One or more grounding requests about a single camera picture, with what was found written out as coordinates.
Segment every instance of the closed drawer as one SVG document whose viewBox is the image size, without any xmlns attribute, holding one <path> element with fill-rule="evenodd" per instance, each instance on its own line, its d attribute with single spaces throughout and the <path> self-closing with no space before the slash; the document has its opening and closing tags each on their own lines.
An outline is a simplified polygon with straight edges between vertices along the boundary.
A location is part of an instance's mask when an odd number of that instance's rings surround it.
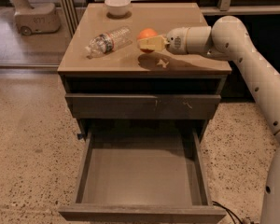
<svg viewBox="0 0 280 224">
<path fill-rule="evenodd" d="M 94 120 L 67 220 L 218 223 L 190 120 Z"/>
<path fill-rule="evenodd" d="M 65 96 L 76 119 L 211 119 L 219 95 L 79 94 Z"/>
</svg>

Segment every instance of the desk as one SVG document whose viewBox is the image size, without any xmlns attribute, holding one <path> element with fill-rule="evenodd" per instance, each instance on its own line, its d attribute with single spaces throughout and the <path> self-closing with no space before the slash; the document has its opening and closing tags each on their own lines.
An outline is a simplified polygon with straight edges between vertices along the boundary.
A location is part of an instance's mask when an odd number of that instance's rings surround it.
<svg viewBox="0 0 280 224">
<path fill-rule="evenodd" d="M 131 45 L 87 58 L 93 37 L 123 25 L 132 30 Z M 133 4 L 122 19 L 109 17 L 102 4 L 87 7 L 58 69 L 86 139 L 73 204 L 60 209 L 65 218 L 217 223 L 224 217 L 212 206 L 199 142 L 231 68 L 199 55 L 144 54 L 136 46 L 148 27 L 166 34 L 204 25 L 196 4 Z"/>
</svg>

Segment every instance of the plastic bottle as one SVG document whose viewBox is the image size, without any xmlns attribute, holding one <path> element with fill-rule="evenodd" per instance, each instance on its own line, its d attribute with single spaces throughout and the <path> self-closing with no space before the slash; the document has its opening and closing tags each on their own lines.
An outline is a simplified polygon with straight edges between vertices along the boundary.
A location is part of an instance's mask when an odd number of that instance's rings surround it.
<svg viewBox="0 0 280 224">
<path fill-rule="evenodd" d="M 122 26 L 96 36 L 85 49 L 90 57 L 101 57 L 111 50 L 121 49 L 131 43 L 130 28 Z"/>
</svg>

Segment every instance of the white bowl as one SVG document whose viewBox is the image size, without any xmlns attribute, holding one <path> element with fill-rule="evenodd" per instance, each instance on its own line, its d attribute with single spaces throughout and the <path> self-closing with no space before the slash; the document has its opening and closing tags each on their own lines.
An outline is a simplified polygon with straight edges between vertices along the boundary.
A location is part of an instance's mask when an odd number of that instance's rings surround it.
<svg viewBox="0 0 280 224">
<path fill-rule="evenodd" d="M 123 17 L 129 11 L 131 0 L 105 0 L 109 14 L 115 17 Z"/>
</svg>

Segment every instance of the orange ball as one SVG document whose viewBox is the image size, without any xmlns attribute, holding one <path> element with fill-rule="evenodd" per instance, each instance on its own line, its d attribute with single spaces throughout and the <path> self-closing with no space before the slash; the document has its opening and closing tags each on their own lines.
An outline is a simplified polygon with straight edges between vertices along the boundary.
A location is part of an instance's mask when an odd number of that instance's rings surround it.
<svg viewBox="0 0 280 224">
<path fill-rule="evenodd" d="M 150 37 L 156 36 L 156 35 L 158 35 L 158 33 L 155 30 L 153 30 L 151 28 L 146 28 L 140 32 L 140 34 L 137 36 L 137 40 L 144 39 L 144 38 L 150 38 Z M 141 49 L 141 50 L 144 53 L 153 52 L 153 50 L 150 50 L 150 49 Z"/>
</svg>

